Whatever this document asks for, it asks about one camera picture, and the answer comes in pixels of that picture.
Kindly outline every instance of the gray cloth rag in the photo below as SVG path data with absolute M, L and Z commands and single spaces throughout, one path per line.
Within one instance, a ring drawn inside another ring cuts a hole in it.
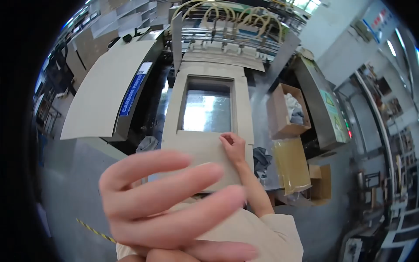
M 158 145 L 157 138 L 147 135 L 135 150 L 136 153 L 155 150 Z
M 272 156 L 266 155 L 266 149 L 257 147 L 253 149 L 253 165 L 257 178 L 266 178 L 266 170 L 271 164 Z
M 304 119 L 304 113 L 301 110 L 301 108 L 297 108 L 297 107 L 294 108 L 294 111 L 292 112 L 292 115 L 291 115 L 290 122 L 294 124 L 302 125 L 304 123 L 303 119 Z

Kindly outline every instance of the wall sign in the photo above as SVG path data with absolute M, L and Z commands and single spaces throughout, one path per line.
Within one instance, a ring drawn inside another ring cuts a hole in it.
M 125 95 L 124 101 L 122 102 L 121 110 L 119 111 L 119 116 L 128 116 L 131 110 L 132 103 L 134 102 L 135 96 L 140 89 L 140 85 L 144 80 L 145 76 L 147 75 L 148 70 L 150 69 L 152 62 L 144 62 L 137 74 L 134 77 L 131 85 L 129 86 L 128 92 Z
M 374 0 L 362 21 L 367 25 L 377 43 L 385 41 L 394 32 L 398 19 L 381 0 Z

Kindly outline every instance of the cardboard box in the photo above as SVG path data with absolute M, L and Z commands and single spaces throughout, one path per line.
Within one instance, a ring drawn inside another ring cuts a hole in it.
M 310 181 L 312 187 L 309 189 L 310 202 L 314 205 L 324 205 L 332 199 L 332 180 L 330 165 L 316 166 L 309 165 Z
M 332 183 L 330 165 L 316 166 L 309 165 L 311 187 L 304 192 L 309 199 L 302 196 L 302 194 L 293 194 L 285 196 L 285 191 L 277 192 L 279 201 L 287 205 L 296 207 L 320 206 L 325 205 L 332 199 Z
M 284 95 L 288 93 L 301 104 L 304 113 L 303 125 L 290 122 L 284 98 Z M 268 111 L 269 132 L 272 139 L 280 139 L 281 133 L 297 136 L 311 128 L 303 94 L 298 88 L 280 83 L 266 102 L 266 109 Z

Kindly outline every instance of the hand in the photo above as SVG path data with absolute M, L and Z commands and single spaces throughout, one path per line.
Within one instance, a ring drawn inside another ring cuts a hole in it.
M 186 168 L 190 162 L 188 155 L 156 150 L 131 155 L 107 168 L 99 189 L 113 238 L 142 257 L 150 249 L 179 249 L 203 262 L 254 259 L 257 250 L 249 244 L 194 240 L 243 206 L 242 187 L 229 186 L 187 209 L 167 212 L 220 180 L 224 172 L 219 165 L 208 163 L 131 186 L 151 174 Z
M 233 165 L 238 165 L 246 162 L 245 148 L 246 141 L 233 132 L 223 133 L 220 135 L 220 140 Z
M 180 250 L 152 249 L 147 260 L 140 255 L 129 255 L 118 262 L 199 262 L 199 260 Z

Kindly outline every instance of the window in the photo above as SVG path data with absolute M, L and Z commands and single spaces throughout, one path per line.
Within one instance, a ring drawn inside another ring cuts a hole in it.
M 287 0 L 287 3 L 303 9 L 305 12 L 312 14 L 320 5 L 320 0 Z
M 178 130 L 201 132 L 230 132 L 230 79 L 189 76 L 180 114 Z

